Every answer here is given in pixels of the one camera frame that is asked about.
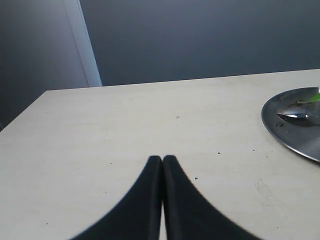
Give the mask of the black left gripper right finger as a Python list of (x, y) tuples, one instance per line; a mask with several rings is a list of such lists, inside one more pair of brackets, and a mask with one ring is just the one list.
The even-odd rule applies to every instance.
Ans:
[(189, 180), (178, 159), (163, 159), (163, 199), (168, 240), (258, 240), (212, 206)]

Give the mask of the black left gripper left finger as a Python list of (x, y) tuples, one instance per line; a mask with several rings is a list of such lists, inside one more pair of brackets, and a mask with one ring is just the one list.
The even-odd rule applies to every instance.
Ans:
[(158, 240), (163, 197), (163, 162), (150, 156), (126, 195), (74, 240)]

